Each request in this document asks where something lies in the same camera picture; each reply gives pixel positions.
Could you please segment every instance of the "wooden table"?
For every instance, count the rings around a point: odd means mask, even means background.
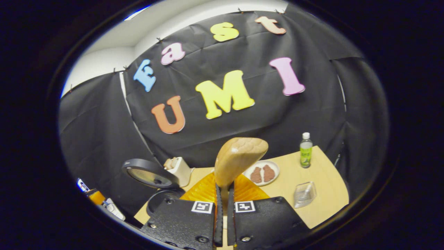
[[[272,183],[260,188],[270,197],[283,196],[293,206],[296,186],[313,181],[317,193],[316,198],[309,205],[294,209],[308,228],[312,229],[347,205],[349,193],[338,171],[318,146],[313,147],[309,168],[302,168],[299,159],[300,152],[268,159],[279,166],[280,173]],[[213,169],[213,167],[194,169],[190,183],[183,189],[189,190]],[[147,203],[134,216],[142,224],[150,218],[146,210]]]

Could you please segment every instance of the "green drink bottle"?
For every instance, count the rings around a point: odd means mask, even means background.
[[[310,167],[311,160],[311,148],[313,147],[313,142],[310,140],[310,133],[302,134],[302,141],[300,144],[301,149],[301,166],[303,168]]]

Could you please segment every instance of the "letter cutout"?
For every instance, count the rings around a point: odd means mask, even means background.
[[[233,24],[231,23],[221,23],[221,24],[215,24],[210,28],[211,33],[214,34],[214,38],[219,41],[223,42],[226,40],[231,40],[239,36],[239,31],[233,28]]]
[[[301,93],[305,90],[305,86],[297,80],[290,63],[291,59],[288,57],[280,57],[270,61],[270,65],[277,69],[282,78],[282,82],[284,83],[284,90],[282,92],[286,96]]]
[[[151,113],[154,114],[157,120],[157,124],[161,131],[167,134],[177,133],[185,127],[185,116],[183,115],[182,108],[180,107],[180,96],[171,97],[166,101],[166,104],[170,105],[176,116],[176,123],[170,124],[167,116],[165,115],[165,104],[159,104],[155,106]]]
[[[185,56],[185,52],[182,50],[181,43],[173,43],[162,50],[162,55],[164,56],[160,60],[160,63],[168,65],[173,61],[182,59]]]
[[[285,34],[287,32],[284,28],[278,28],[275,24],[278,23],[275,19],[268,19],[266,16],[261,16],[254,20],[256,23],[261,23],[268,31],[274,34]]]
[[[138,80],[143,86],[145,86],[145,91],[149,92],[156,82],[156,77],[149,77],[148,75],[152,75],[153,69],[148,66],[150,64],[149,59],[145,59],[142,61],[142,64],[139,66],[139,69],[134,74],[133,80]]]
[[[241,70],[228,72],[223,80],[223,89],[212,81],[201,82],[196,86],[196,91],[202,94],[208,113],[207,119],[213,119],[222,115],[222,111],[216,107],[219,105],[226,113],[231,110],[231,98],[233,98],[233,109],[241,110],[254,105],[242,81]]]

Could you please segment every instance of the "white wall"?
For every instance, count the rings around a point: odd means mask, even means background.
[[[201,2],[199,1],[197,6],[186,9],[177,15],[160,15],[161,18],[153,18],[154,15],[159,16],[159,13],[162,13],[166,8],[177,7],[182,1],[185,0],[162,1],[137,15],[135,18],[144,18],[146,22],[155,21],[157,24],[134,47],[114,47],[93,52],[88,52],[87,50],[85,55],[81,56],[74,65],[67,78],[62,95],[70,90],[71,85],[74,87],[93,77],[113,72],[113,68],[116,71],[123,70],[123,66],[128,66],[139,55],[156,44],[158,42],[157,37],[164,38],[190,24],[213,16],[237,12],[238,8],[243,11],[258,10],[271,12],[277,9],[282,12],[288,5],[287,2],[282,0],[213,0],[203,4],[200,4]],[[115,46],[115,41],[111,42],[112,39],[111,36],[103,36],[97,43],[100,43],[101,47],[105,47],[107,40],[110,40],[110,44]]]

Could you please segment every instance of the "plate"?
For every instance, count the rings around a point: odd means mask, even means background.
[[[274,171],[274,178],[267,181],[267,182],[264,181],[264,169],[263,168],[265,165],[270,166],[270,168]],[[276,178],[279,175],[279,167],[276,163],[274,163],[272,161],[258,161],[256,163],[254,163],[251,167],[247,168],[247,170],[244,171],[243,175],[245,175],[251,181],[250,176],[254,172],[256,167],[261,169],[260,173],[261,173],[262,182],[260,182],[260,183],[253,182],[254,184],[256,184],[258,186],[263,186],[263,185],[267,185],[267,184],[272,183],[274,180],[276,180]]]

